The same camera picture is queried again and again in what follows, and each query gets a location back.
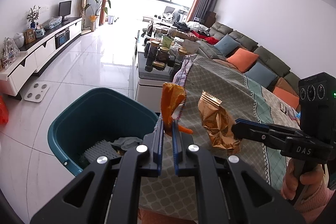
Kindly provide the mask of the pink right sleeve forearm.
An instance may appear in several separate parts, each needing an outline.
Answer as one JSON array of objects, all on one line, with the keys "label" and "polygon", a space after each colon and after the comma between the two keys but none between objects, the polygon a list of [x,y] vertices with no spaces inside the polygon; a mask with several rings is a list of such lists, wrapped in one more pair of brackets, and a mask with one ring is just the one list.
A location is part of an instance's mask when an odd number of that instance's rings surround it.
[{"label": "pink right sleeve forearm", "polygon": [[296,209],[303,214],[321,212],[329,203],[334,193],[335,190],[330,190],[325,185],[325,182],[322,181],[315,193],[306,199],[302,199]]}]

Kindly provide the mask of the right hand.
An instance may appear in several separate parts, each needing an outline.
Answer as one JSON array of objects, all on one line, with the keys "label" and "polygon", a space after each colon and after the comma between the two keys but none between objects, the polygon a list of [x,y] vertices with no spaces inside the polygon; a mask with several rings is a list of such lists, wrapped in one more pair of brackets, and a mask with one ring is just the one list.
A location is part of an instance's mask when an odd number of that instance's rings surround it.
[{"label": "right hand", "polygon": [[295,178],[294,170],[294,160],[290,159],[283,178],[281,195],[287,200],[293,200],[298,187],[298,182],[307,186],[303,199],[315,194],[323,183],[324,171],[322,166],[319,164],[312,171],[302,174],[299,180]]}]

